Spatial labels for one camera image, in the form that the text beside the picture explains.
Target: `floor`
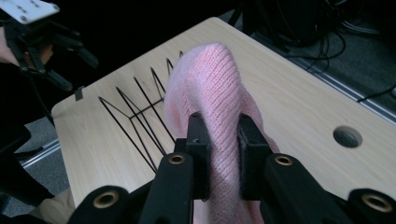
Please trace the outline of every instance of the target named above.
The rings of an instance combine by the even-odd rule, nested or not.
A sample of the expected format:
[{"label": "floor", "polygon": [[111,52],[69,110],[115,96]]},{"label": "floor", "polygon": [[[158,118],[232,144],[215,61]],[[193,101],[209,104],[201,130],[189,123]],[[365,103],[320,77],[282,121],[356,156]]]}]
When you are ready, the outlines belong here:
[{"label": "floor", "polygon": [[[233,11],[230,11],[219,17],[228,21],[232,14]],[[238,20],[235,28],[241,30],[242,24]],[[308,48],[290,47],[290,52],[286,53],[277,48],[272,39],[262,32],[251,37],[396,125],[396,96],[391,93],[396,86],[395,52],[389,51],[387,45],[376,38],[353,35],[346,30],[340,30],[339,34],[345,45],[343,39],[335,33],[325,37],[329,48],[328,55],[345,48],[339,57],[330,60],[304,59],[304,56],[318,56],[323,47],[320,43]],[[21,150],[47,146],[47,153],[40,160],[24,164],[26,170],[54,194],[67,189],[67,174],[54,127],[45,118],[28,124],[27,127],[33,137]],[[3,213],[14,217],[32,209],[33,207],[11,198]]]}]

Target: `knitted fabric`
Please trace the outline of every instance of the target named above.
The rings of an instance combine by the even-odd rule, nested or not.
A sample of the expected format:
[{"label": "knitted fabric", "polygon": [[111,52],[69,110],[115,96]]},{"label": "knitted fabric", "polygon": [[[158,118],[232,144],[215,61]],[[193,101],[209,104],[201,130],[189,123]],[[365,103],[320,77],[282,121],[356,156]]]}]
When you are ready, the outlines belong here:
[{"label": "knitted fabric", "polygon": [[252,117],[262,131],[262,117],[241,83],[233,55],[214,42],[190,49],[170,76],[164,118],[177,138],[186,138],[189,116],[200,111],[210,136],[210,198],[195,201],[194,223],[263,223],[258,202],[239,196],[239,115]]}]

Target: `white device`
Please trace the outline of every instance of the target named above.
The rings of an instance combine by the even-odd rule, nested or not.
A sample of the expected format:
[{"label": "white device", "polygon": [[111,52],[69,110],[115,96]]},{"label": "white device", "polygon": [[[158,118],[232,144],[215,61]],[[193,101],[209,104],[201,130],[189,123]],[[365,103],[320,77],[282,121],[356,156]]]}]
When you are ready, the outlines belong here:
[{"label": "white device", "polygon": [[0,8],[21,24],[39,21],[59,12],[59,7],[39,0],[0,0]]}]

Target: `beige pants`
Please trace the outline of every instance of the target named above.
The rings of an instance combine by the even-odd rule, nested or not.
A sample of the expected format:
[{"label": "beige pants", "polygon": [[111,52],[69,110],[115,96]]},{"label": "beige pants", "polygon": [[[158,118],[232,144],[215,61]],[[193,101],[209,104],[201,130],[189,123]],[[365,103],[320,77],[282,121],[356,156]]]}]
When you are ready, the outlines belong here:
[{"label": "beige pants", "polygon": [[75,210],[72,192],[66,189],[54,198],[44,200],[29,214],[49,224],[66,224]]}]

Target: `light wood tabletop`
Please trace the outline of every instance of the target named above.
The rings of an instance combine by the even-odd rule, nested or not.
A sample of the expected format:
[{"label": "light wood tabletop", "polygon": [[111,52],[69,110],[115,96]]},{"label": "light wood tabletop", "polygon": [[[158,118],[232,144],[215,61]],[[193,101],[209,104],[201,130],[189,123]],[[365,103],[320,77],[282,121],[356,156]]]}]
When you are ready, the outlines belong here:
[{"label": "light wood tabletop", "polygon": [[[148,127],[166,153],[174,149],[161,123],[160,84],[166,88],[180,52],[215,41],[231,50],[262,112],[264,131],[282,153],[298,159],[323,188],[341,198],[360,188],[396,198],[396,126],[226,22],[210,18],[82,89],[81,99],[73,95],[52,108],[76,205],[105,185],[131,192],[152,180],[154,172],[141,153],[146,148],[157,165],[163,154]],[[346,133],[358,146],[340,145],[334,132]]]}]

